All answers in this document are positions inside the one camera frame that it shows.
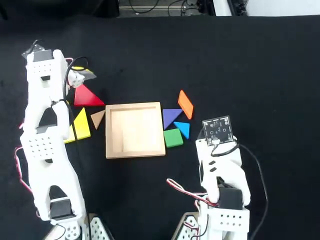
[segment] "white robotic arm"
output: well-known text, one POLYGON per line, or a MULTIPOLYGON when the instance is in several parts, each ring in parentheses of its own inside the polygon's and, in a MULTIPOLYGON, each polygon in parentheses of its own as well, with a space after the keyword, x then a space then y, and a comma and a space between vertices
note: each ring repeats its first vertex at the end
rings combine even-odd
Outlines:
POLYGON ((183 217, 172 240, 247 240, 250 211, 245 206, 251 201, 251 193, 230 119, 227 116, 203 121, 203 129, 205 134, 200 134, 203 136, 195 145, 200 184, 206 192, 188 192, 167 179, 172 187, 194 197, 198 209, 197 214, 183 217))
MULTIPOLYGON (((64 144, 70 128, 63 89, 68 63, 60 50, 43 48, 26 54, 26 59, 28 105, 20 141, 28 163, 34 204, 43 221, 64 227, 66 239, 91 239, 86 234, 86 207, 78 176, 64 144), (57 124, 39 127, 47 108, 54 110, 57 124), (58 186, 66 197, 50 199, 51 186, 58 186)), ((66 94, 70 87, 78 87, 84 80, 86 77, 81 72, 71 69, 65 86, 66 94)))

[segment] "wooden tray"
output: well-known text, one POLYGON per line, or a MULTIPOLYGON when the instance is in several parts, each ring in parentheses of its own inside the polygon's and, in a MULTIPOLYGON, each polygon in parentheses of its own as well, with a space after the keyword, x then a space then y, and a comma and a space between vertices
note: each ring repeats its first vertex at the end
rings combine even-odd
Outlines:
POLYGON ((160 102, 105 106, 106 158, 166 155, 160 102))

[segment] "black table surface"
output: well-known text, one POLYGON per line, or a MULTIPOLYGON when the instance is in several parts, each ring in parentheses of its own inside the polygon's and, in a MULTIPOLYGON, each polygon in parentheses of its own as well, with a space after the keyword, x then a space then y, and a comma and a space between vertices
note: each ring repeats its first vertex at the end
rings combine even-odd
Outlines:
MULTIPOLYGON (((21 53, 35 39, 65 57, 87 56, 97 79, 85 84, 106 104, 160 102, 177 108, 179 91, 194 105, 190 139, 166 156, 105 158, 105 124, 66 145, 90 213, 116 240, 168 240, 193 199, 166 184, 200 187, 195 140, 201 121, 230 115, 239 141, 261 162, 269 211, 256 239, 316 239, 320 227, 320 16, 167 17, 0 23, 0 212, 2 239, 42 239, 51 228, 36 217, 19 183, 13 149, 28 98, 21 53)), ((102 107, 87 107, 92 114, 102 107)), ((74 114, 81 108, 74 107, 74 114)), ((52 120, 46 113, 43 122, 52 120)), ((241 151, 251 191, 250 229, 265 206, 258 168, 241 151)), ((21 159, 25 169, 25 159, 21 159)))

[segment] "circuit board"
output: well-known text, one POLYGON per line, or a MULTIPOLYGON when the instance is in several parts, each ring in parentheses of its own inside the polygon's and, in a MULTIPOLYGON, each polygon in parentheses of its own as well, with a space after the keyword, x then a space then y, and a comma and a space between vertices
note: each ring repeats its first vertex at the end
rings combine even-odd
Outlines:
POLYGON ((229 116, 203 120, 202 125, 208 146, 234 141, 229 116))

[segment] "green square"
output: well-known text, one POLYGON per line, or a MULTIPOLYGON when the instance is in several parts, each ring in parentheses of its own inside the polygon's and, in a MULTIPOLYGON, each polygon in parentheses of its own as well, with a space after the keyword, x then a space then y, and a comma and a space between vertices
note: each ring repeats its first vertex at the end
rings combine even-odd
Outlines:
POLYGON ((163 132, 165 145, 167 148, 176 147, 184 144, 180 130, 178 128, 163 132))

